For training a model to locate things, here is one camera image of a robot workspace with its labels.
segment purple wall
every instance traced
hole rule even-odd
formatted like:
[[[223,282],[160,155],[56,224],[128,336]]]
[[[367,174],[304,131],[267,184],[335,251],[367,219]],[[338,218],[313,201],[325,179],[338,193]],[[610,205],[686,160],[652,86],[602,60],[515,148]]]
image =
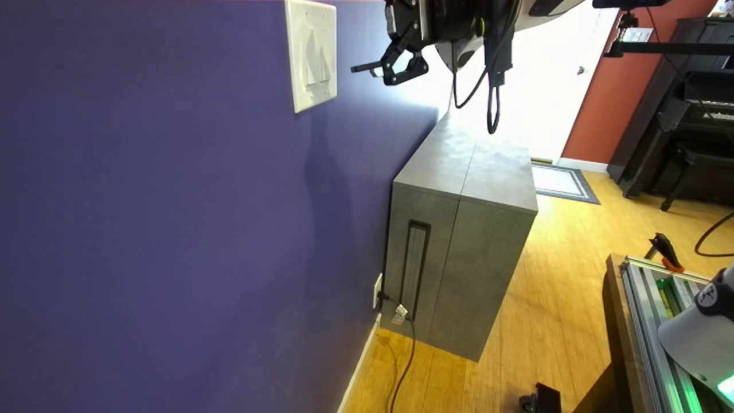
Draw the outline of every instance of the purple wall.
[[[338,5],[339,99],[298,117],[280,0],[33,5],[0,5],[0,411],[335,411],[437,117],[348,72],[380,2]]]

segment red wall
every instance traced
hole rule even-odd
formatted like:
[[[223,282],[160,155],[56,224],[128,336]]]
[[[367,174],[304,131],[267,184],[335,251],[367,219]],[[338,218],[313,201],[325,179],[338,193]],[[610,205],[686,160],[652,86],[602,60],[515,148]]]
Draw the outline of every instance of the red wall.
[[[650,8],[658,36],[669,38],[676,18],[703,18],[713,0],[669,0],[665,7]],[[640,26],[652,26],[650,13],[636,8]],[[609,162],[622,132],[658,63],[658,54],[602,56],[585,102],[577,117],[565,157]]]

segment wall outlet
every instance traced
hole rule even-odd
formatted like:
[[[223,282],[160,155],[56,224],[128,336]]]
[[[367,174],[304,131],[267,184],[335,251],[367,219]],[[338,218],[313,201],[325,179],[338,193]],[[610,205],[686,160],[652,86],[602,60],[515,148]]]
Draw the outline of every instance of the wall outlet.
[[[398,305],[394,314],[392,314],[392,322],[405,325],[407,319],[408,319],[408,306],[407,305]]]
[[[383,272],[378,272],[372,285],[372,309],[380,306],[380,294],[383,294]]]

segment black cable bundle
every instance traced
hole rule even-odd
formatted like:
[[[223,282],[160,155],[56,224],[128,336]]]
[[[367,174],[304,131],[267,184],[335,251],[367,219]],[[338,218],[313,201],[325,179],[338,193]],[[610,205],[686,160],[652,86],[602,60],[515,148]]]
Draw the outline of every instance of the black cable bundle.
[[[488,77],[487,131],[496,132],[502,111],[501,86],[504,84],[504,71],[512,68],[512,38],[519,13],[519,0],[494,0],[484,5],[484,66]]]

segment chair leg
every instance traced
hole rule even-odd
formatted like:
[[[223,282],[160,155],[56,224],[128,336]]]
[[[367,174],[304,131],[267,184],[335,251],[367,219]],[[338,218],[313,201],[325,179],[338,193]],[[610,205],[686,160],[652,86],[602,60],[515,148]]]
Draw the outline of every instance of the chair leg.
[[[672,191],[668,193],[665,201],[661,203],[664,211],[668,211],[672,205],[672,201],[681,194],[686,171],[689,171],[689,162],[681,162],[681,174],[676,176],[676,181],[672,184]]]

